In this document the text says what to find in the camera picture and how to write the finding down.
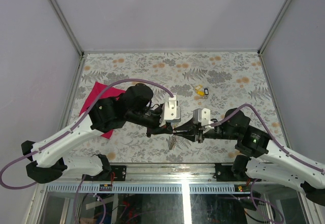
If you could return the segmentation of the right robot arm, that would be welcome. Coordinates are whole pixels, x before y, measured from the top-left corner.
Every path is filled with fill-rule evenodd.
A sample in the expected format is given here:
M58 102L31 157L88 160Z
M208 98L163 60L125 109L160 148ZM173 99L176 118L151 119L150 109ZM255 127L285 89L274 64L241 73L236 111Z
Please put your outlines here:
M324 164L280 144L267 127L260 130L251 126L240 108L229 109L221 121L211 119L208 109L197 109L190 121L174 128L174 134L198 143L204 139L235 140L240 155L231 173L236 180L274 182L324 205Z

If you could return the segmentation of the metal spiral keyring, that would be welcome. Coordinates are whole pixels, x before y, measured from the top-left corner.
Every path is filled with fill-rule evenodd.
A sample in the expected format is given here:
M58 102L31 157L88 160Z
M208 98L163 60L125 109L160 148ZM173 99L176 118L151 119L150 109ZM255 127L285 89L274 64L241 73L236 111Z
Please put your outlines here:
M173 135L173 136L170 138L170 142L169 142L169 150L173 150L173 149L175 148L176 144L177 144L177 137Z

